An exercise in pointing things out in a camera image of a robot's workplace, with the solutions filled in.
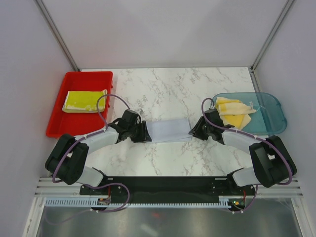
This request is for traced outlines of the yellow patterned towel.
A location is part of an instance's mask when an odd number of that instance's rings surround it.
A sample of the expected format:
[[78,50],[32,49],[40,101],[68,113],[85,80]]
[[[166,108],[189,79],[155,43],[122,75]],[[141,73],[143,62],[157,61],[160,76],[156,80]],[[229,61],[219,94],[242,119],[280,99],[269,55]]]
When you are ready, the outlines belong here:
[[101,91],[68,91],[62,111],[66,113],[96,113],[97,101],[107,94],[107,90]]

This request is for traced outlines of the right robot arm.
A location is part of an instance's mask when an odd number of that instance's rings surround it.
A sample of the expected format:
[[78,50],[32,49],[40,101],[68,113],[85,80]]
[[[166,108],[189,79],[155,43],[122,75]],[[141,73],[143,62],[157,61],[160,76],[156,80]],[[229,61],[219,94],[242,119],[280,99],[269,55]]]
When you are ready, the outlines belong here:
[[288,185],[297,173],[296,165],[283,141],[278,136],[265,139],[224,125],[216,109],[204,112],[197,124],[189,132],[200,139],[233,146],[250,155],[252,166],[231,172],[226,190],[237,195],[246,185],[261,184],[269,188],[275,184]]

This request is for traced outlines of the light blue white towel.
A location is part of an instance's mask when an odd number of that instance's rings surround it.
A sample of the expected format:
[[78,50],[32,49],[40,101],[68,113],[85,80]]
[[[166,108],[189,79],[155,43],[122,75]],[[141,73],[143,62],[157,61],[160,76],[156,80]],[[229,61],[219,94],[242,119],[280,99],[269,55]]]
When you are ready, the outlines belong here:
[[190,123],[187,118],[147,122],[152,143],[187,142],[192,140]]

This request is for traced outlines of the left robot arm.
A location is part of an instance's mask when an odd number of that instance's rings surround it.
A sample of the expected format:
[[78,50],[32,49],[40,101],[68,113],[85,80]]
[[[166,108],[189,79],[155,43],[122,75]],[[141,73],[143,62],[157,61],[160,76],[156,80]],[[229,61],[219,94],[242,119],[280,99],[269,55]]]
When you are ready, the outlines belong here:
[[127,138],[134,143],[152,140],[146,122],[141,120],[137,112],[129,109],[124,111],[122,117],[89,134],[62,135],[49,155],[45,169],[52,173],[53,183],[80,183],[102,195],[108,189],[108,182],[103,179],[104,174],[100,170],[85,165],[87,156]]

